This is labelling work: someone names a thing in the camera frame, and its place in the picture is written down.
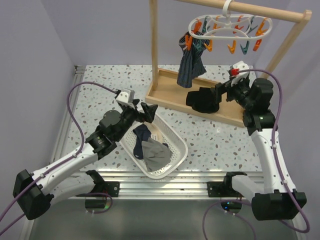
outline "white laundry basket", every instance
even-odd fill
[[[172,152],[170,162],[165,167],[157,171],[148,171],[144,160],[139,160],[134,156],[134,147],[136,145],[137,136],[134,134],[133,129],[142,123],[135,122],[123,136],[120,144],[146,176],[152,179],[161,179],[175,170],[186,159],[188,146],[176,131],[174,131],[157,113],[155,114],[152,123],[157,126],[162,134],[163,143],[168,144],[169,149]]]

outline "red component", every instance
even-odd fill
[[[231,69],[230,73],[231,73],[231,76],[236,76],[236,75],[238,75],[238,74],[239,74],[239,68]]]

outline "clothespin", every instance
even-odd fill
[[[202,24],[201,21],[199,19],[197,19],[196,24],[194,25],[194,29],[192,31],[194,34],[196,34],[199,31],[201,24]]]
[[[219,18],[220,18],[220,16],[216,16],[216,17],[215,17],[215,20],[218,21]],[[213,24],[213,29],[219,29],[219,28],[221,28],[221,27],[220,27],[220,26],[217,26],[216,23]]]
[[[240,22],[241,21],[241,19],[242,19],[242,17],[243,17],[243,15],[241,15],[239,18],[238,18],[238,21],[237,22]],[[241,29],[243,29],[245,26],[242,26],[242,27],[239,27],[239,25],[235,25],[235,29],[238,29],[238,30],[241,30]]]
[[[257,40],[257,41],[255,42],[255,45],[254,45],[254,47],[253,47],[253,51],[256,52],[256,51],[258,50],[258,48],[260,47],[261,42],[262,42],[262,39],[259,39],[259,40]]]
[[[248,34],[251,33],[253,30],[255,30],[255,29],[258,27],[258,25],[255,26],[255,27],[252,27],[252,23],[254,22],[254,18],[255,18],[255,17],[256,17],[256,16],[253,16],[253,17],[250,19],[250,30],[248,31]]]
[[[264,29],[262,30],[262,28],[264,27],[265,25],[265,21],[267,20],[267,18],[265,17],[262,21],[262,23],[260,24],[258,30],[256,31],[255,35],[256,36],[260,36],[260,35],[263,35],[268,29]]]
[[[192,38],[192,36],[189,37],[189,35],[185,35],[185,47],[183,48],[183,50],[187,49],[188,51],[190,51],[192,45]]]
[[[202,25],[202,33],[205,33],[207,31],[206,27],[207,27],[207,18],[209,16],[205,16],[204,21],[203,21],[203,25]]]
[[[233,43],[232,43],[232,46],[230,46],[228,44],[228,49],[230,51],[231,54],[234,54],[235,51],[236,51],[236,46],[237,46],[237,41],[236,40],[233,40]]]
[[[249,41],[246,41],[245,47],[243,47],[243,46],[240,44],[241,51],[242,51],[242,53],[243,53],[244,55],[246,55],[247,52],[248,52],[249,43],[250,43]]]
[[[192,44],[199,52],[203,51],[202,41],[200,39],[198,40],[198,42],[196,44],[194,42]]]
[[[212,39],[210,39],[210,42],[209,42],[209,46],[207,44],[204,43],[204,46],[206,49],[208,49],[209,52],[212,51],[212,47],[213,47],[213,41]]]

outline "hanger hook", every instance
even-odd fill
[[[230,20],[230,11],[228,11],[229,5],[233,0],[225,0],[223,8],[222,8],[222,16],[224,16],[226,18],[226,27],[230,27],[231,26],[231,20]]]

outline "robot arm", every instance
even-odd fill
[[[236,74],[237,70],[248,70],[249,66],[240,61],[232,66],[230,80],[215,86],[215,102],[221,102],[221,95],[226,93],[226,100],[235,100],[244,108],[243,123],[257,149],[264,178],[264,187],[259,187],[244,172],[228,172],[222,188],[239,192],[248,199],[257,220],[293,219],[299,212],[290,198],[280,177],[273,148],[279,160],[286,184],[302,208],[306,202],[304,192],[297,192],[281,152],[279,133],[275,132],[275,145],[272,145],[272,132],[275,116],[269,110],[273,96],[273,84],[265,78],[257,78],[250,87],[249,72]]]
[[[32,173],[27,170],[18,173],[14,184],[14,197],[39,178],[39,181],[17,200],[29,220],[38,218],[52,204],[61,200],[85,193],[101,193],[105,183],[95,170],[73,176],[72,174],[111,153],[117,147],[116,142],[121,140],[135,121],[152,123],[154,120],[158,106],[148,106],[142,102],[143,112],[138,111],[139,99],[134,99],[134,91],[119,90],[115,99],[122,113],[116,110],[107,111],[95,132],[85,140],[78,155],[76,152],[79,148],[76,148],[46,167]]]

